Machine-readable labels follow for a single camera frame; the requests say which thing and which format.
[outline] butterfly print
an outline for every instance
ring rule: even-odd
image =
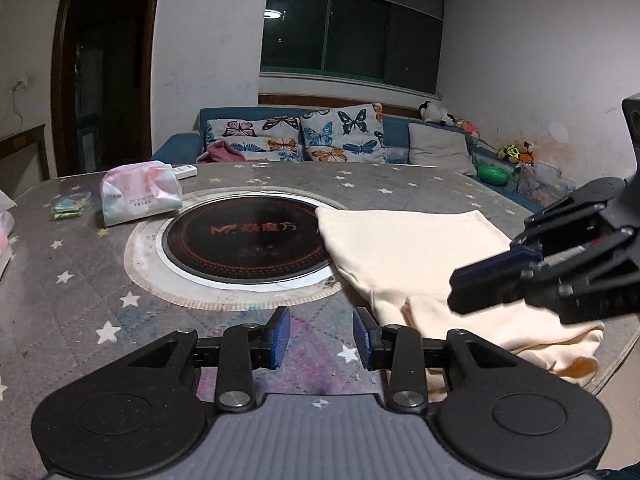
[[[308,114],[303,114],[302,117],[305,119],[310,119],[314,115],[327,115],[331,110],[314,110],[313,112],[309,112]]]
[[[354,155],[359,155],[361,153],[367,153],[370,155],[373,153],[373,149],[378,144],[377,140],[368,140],[364,144],[343,144],[342,148],[347,150],[348,152],[353,153]]]
[[[288,124],[297,130],[300,129],[300,124],[298,124],[298,119],[296,117],[272,117],[271,119],[267,119],[267,121],[262,125],[262,129],[271,130],[274,126],[278,126],[282,123]]]
[[[373,111],[376,113],[376,120],[381,123],[382,122],[382,105],[374,104]]]
[[[365,108],[358,112],[355,119],[351,119],[349,115],[340,110],[338,111],[338,117],[340,117],[342,121],[342,129],[345,135],[350,134],[351,129],[356,129],[356,127],[359,128],[361,132],[367,131],[367,125],[364,122],[367,119],[367,110]]]
[[[253,123],[243,123],[241,121],[229,121],[226,124],[225,133],[223,137],[231,137],[234,135],[244,135],[247,137],[257,137],[254,131]]]
[[[384,148],[385,147],[385,136],[382,134],[382,132],[373,132],[373,134],[376,136],[376,139],[379,140],[380,147]]]
[[[269,139],[267,144],[269,145],[270,152],[277,152],[278,150],[296,151],[296,141],[294,139]]]
[[[278,152],[282,162],[292,162],[294,160],[302,160],[296,152]]]
[[[314,152],[311,152],[311,156],[316,157],[320,162],[338,162],[340,160],[347,160],[347,156],[340,148],[315,150]]]
[[[245,144],[244,142],[240,144],[239,142],[234,142],[231,144],[231,147],[236,150],[236,152],[266,152],[260,146],[256,146],[255,144]]]
[[[334,122],[329,121],[322,128],[322,133],[316,132],[312,128],[305,128],[303,130],[306,140],[309,141],[310,146],[330,146],[334,142],[332,135],[334,134]]]
[[[207,145],[214,140],[216,139],[214,138],[213,133],[211,133],[211,124],[207,123],[207,126],[204,128],[204,143]]]

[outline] doorway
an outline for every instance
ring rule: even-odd
[[[157,0],[60,0],[51,67],[58,175],[151,156]]]

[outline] gray gripper base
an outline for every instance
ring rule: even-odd
[[[373,395],[280,394],[253,412],[220,416],[196,451],[148,478],[495,480],[457,462],[423,420],[388,412]]]

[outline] metal screw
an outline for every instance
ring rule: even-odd
[[[424,402],[424,396],[423,394],[419,394],[418,392],[404,390],[402,392],[394,393],[392,400],[398,406],[403,406],[405,408],[415,408],[416,406],[420,406]]]
[[[558,285],[558,296],[567,298],[574,294],[574,288],[571,285]]]
[[[244,392],[231,390],[220,395],[218,400],[220,401],[220,404],[224,404],[230,408],[242,408],[249,403],[251,397]]]

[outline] wall outlet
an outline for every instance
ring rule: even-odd
[[[15,82],[14,91],[23,90],[29,87],[29,81],[27,77],[21,77]]]

